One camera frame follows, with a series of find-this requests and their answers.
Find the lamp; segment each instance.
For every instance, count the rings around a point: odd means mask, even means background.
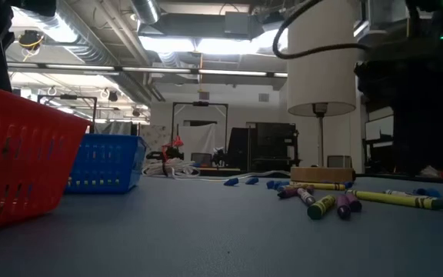
[[[333,18],[332,24],[329,23],[330,18]],[[354,21],[347,1],[320,2],[288,28],[288,53],[355,42]],[[318,118],[320,166],[325,165],[323,118],[355,110],[357,99],[353,68],[356,61],[355,49],[321,52],[288,61],[288,112]]]

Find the wooden block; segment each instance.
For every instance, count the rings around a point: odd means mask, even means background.
[[[296,182],[353,182],[353,169],[301,168],[292,167],[290,179]]]

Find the table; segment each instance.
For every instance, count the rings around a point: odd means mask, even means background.
[[[443,276],[443,211],[362,202],[312,221],[259,185],[142,177],[127,195],[65,195],[0,229],[0,276]],[[356,189],[443,184],[359,178]],[[322,197],[328,193],[317,191]]]

